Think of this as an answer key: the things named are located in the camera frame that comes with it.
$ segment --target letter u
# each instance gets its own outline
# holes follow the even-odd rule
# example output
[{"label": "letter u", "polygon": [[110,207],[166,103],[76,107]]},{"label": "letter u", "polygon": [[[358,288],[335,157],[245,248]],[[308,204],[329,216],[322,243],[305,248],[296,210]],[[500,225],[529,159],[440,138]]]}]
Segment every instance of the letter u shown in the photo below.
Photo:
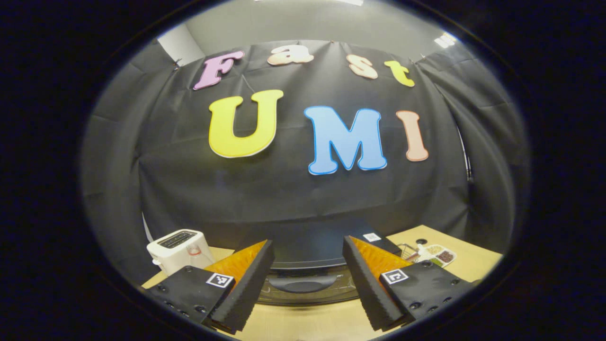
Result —
[{"label": "letter u", "polygon": [[257,102],[257,128],[247,137],[233,134],[236,108],[242,97],[227,97],[213,102],[208,108],[212,112],[208,143],[210,149],[225,158],[249,157],[267,148],[276,135],[276,107],[284,96],[281,90],[265,90],[254,93],[250,99]]}]

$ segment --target qr code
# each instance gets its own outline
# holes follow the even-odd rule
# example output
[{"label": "qr code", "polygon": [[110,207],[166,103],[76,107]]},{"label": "qr code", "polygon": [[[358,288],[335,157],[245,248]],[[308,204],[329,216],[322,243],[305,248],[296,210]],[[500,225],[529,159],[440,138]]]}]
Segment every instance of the qr code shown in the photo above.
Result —
[{"label": "qr code", "polygon": [[400,269],[395,269],[392,271],[385,272],[381,274],[383,278],[387,281],[388,284],[394,284],[400,281],[403,281],[408,278],[408,276],[402,272]]},{"label": "qr code", "polygon": [[232,276],[213,274],[206,281],[206,283],[214,286],[218,286],[219,288],[225,288],[231,281],[233,280]]},{"label": "qr code", "polygon": [[366,238],[366,240],[368,240],[370,242],[381,240],[381,238],[374,233],[364,234],[363,236],[364,236],[364,238]]}]

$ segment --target letter m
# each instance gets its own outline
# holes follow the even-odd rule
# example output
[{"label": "letter m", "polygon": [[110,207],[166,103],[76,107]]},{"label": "letter m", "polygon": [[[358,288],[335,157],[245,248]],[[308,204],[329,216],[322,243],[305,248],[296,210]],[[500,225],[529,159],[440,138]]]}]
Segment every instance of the letter m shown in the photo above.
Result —
[{"label": "letter m", "polygon": [[358,161],[360,169],[369,171],[387,166],[387,160],[383,157],[381,149],[379,112],[372,109],[358,110],[351,129],[347,129],[341,117],[331,107],[309,107],[304,113],[311,120],[314,131],[315,160],[309,165],[309,173],[322,175],[337,171],[339,165],[331,157],[330,146],[333,146],[348,171],[353,167],[360,146],[362,149],[362,157]]}]

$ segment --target table surface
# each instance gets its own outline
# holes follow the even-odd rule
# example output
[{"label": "table surface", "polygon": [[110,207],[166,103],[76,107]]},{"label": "table surface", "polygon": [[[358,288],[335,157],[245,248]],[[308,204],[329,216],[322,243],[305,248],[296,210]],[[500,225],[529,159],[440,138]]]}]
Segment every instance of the table surface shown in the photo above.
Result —
[{"label": "table surface", "polygon": [[[501,259],[501,254],[453,238],[427,226],[387,236],[395,244],[406,243],[416,247],[417,239],[426,239],[426,245],[439,244],[456,253],[456,259],[446,270],[468,282],[484,278]],[[210,247],[215,260],[233,253],[230,249]],[[143,284],[151,288],[166,278],[163,272]],[[326,305],[287,307],[256,304],[244,327],[235,336],[243,341],[337,341],[370,340],[389,333],[373,331],[359,299]]]}]

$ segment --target toaster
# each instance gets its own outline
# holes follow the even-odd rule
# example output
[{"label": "toaster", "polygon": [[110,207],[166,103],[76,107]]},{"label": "toaster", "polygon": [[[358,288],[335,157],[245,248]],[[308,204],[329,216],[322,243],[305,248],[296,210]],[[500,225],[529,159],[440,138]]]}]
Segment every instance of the toaster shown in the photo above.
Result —
[{"label": "toaster", "polygon": [[147,245],[152,262],[170,276],[186,265],[203,269],[215,262],[204,234],[181,229],[165,235]]}]

